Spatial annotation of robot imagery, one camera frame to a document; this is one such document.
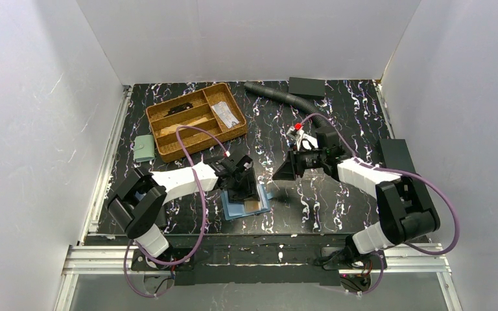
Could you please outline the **gold VIP credit card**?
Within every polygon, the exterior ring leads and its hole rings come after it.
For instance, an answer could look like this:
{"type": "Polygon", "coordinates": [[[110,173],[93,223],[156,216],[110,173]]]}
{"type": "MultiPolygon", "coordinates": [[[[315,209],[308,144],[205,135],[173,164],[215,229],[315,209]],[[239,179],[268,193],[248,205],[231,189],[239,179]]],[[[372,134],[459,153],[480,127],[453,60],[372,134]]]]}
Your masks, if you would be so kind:
{"type": "Polygon", "coordinates": [[[246,214],[257,213],[262,209],[260,201],[257,200],[247,200],[244,202],[244,212],[246,214]]]}

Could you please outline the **light blue card holder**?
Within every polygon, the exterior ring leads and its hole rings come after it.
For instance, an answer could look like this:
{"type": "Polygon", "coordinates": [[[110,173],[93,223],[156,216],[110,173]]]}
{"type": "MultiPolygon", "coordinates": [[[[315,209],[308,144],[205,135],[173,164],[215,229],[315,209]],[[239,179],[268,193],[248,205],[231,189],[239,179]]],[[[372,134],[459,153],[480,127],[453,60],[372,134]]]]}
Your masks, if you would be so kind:
{"type": "Polygon", "coordinates": [[[271,210],[270,200],[274,195],[266,191],[264,185],[257,186],[257,200],[245,200],[242,203],[231,202],[228,198],[228,192],[223,190],[220,193],[224,217],[226,220],[234,220],[246,216],[253,216],[267,213],[271,210]]]}

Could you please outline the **silver VIP credit card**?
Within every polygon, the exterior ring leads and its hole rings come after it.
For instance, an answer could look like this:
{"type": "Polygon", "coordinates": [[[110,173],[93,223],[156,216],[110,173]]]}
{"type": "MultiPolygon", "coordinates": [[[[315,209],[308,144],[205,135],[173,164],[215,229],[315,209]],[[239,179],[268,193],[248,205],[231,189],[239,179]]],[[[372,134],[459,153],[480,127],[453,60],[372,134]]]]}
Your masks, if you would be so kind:
{"type": "Polygon", "coordinates": [[[239,124],[238,118],[233,113],[228,116],[218,115],[218,117],[228,129],[233,128],[234,126],[239,124]]]}

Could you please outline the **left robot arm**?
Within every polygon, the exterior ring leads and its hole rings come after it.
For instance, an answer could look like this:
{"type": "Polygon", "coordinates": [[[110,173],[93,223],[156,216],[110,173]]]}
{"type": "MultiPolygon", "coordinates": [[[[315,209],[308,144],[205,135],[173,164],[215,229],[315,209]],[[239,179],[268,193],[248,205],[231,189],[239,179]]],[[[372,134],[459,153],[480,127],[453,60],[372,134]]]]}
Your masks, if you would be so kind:
{"type": "Polygon", "coordinates": [[[170,171],[135,168],[110,191],[105,208],[146,256],[156,258],[169,248],[155,223],[163,205],[218,189],[224,191],[226,203],[261,202],[266,197],[257,184],[249,156],[219,155],[170,171]]]}

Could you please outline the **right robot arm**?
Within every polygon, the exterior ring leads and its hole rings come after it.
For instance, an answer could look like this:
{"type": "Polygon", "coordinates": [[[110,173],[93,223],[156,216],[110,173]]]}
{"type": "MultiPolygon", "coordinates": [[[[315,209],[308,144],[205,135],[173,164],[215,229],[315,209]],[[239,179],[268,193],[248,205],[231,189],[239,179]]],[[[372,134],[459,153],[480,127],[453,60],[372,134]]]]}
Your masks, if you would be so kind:
{"type": "Polygon", "coordinates": [[[335,255],[359,259],[439,228],[440,219],[425,185],[410,177],[364,165],[358,157],[349,156],[333,127],[321,127],[312,137],[302,130],[301,124],[295,124],[287,135],[295,143],[273,174],[274,180],[294,181],[306,170],[321,168],[334,180],[364,191],[377,202],[379,221],[350,235],[344,248],[335,251],[335,255]]]}

